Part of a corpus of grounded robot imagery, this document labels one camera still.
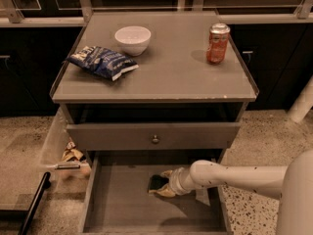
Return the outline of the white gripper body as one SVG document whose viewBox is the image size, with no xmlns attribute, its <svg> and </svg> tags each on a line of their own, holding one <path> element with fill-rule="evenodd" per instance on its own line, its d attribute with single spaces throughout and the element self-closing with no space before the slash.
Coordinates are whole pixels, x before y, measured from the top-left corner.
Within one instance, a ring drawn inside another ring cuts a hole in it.
<svg viewBox="0 0 313 235">
<path fill-rule="evenodd" d="M 197 183 L 192 179 L 188 167 L 174 169 L 170 173 L 168 185 L 176 195 L 189 194 L 197 187 Z"/>
</svg>

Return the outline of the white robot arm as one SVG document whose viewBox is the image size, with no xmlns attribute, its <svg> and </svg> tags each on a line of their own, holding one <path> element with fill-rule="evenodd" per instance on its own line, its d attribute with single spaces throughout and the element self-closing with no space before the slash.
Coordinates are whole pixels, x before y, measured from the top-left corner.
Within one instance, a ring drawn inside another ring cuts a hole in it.
<svg viewBox="0 0 313 235">
<path fill-rule="evenodd" d="M 172 198 L 222 185 L 278 200 L 276 235 L 313 235 L 313 150 L 285 166 L 228 166 L 199 160 L 153 176 L 148 191 Z"/>
</svg>

